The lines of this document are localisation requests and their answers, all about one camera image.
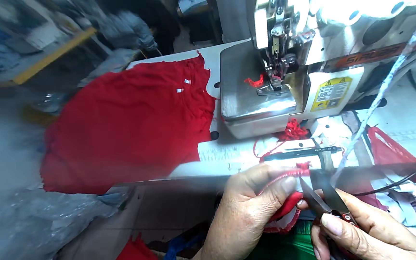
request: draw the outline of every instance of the green fabric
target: green fabric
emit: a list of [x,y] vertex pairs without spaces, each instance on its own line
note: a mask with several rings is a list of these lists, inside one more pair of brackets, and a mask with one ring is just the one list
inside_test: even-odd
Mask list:
[[312,221],[298,221],[288,234],[264,233],[246,259],[315,260],[311,227]]

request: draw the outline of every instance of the blue fabric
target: blue fabric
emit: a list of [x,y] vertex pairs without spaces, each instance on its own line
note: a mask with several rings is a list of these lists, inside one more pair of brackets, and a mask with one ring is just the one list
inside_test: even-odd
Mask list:
[[171,239],[168,252],[166,252],[164,260],[176,260],[176,254],[178,252],[184,250],[185,248],[192,247],[197,242],[201,241],[203,237],[203,235],[199,234],[189,240],[189,242],[185,242],[185,239],[181,235]]

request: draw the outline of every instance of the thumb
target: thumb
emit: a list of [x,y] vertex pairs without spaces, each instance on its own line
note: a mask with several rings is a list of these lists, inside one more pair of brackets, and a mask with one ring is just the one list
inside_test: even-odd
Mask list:
[[344,247],[356,256],[365,260],[391,259],[390,255],[398,248],[386,244],[362,231],[346,221],[331,214],[323,214],[320,219],[321,227],[328,236],[339,246]]
[[268,220],[280,209],[286,198],[295,191],[296,179],[287,177],[274,182],[266,188],[264,192],[254,198],[259,207],[263,210],[263,215]]

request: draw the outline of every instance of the warning label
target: warning label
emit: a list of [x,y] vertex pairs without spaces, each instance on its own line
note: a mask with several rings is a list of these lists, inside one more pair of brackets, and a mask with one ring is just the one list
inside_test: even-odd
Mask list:
[[312,104],[311,112],[339,106],[351,85],[351,81],[350,77],[344,77],[322,83]]

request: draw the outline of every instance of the black pen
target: black pen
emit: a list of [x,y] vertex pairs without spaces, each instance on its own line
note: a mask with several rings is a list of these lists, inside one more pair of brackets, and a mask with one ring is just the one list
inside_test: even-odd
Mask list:
[[330,146],[318,149],[306,149],[301,151],[293,151],[287,153],[277,153],[274,155],[264,157],[264,161],[272,161],[272,160],[284,160],[284,159],[291,159],[297,157],[306,157],[306,156],[317,156],[319,152],[331,152],[332,154],[339,152],[343,149],[341,147]]

